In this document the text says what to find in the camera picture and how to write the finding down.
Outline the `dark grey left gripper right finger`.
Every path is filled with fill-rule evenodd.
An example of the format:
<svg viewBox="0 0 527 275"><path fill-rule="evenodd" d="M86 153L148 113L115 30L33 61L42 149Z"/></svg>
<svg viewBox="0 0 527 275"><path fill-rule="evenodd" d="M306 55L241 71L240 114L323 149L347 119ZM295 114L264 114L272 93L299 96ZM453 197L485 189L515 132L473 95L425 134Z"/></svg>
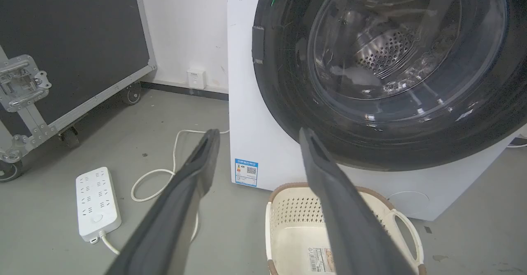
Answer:
<svg viewBox="0 0 527 275"><path fill-rule="evenodd" d="M313 130L299 131L309 188L318 196L338 275L414 275L350 178Z"/></svg>

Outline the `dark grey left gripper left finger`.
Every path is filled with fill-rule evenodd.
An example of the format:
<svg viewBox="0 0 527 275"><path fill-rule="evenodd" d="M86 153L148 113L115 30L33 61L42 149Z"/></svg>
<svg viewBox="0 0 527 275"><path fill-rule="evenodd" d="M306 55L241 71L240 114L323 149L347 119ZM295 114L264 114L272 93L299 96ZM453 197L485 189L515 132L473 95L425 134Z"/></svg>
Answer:
<svg viewBox="0 0 527 275"><path fill-rule="evenodd" d="M182 275L200 200L209 192L220 145L209 129L151 206L108 275Z"/></svg>

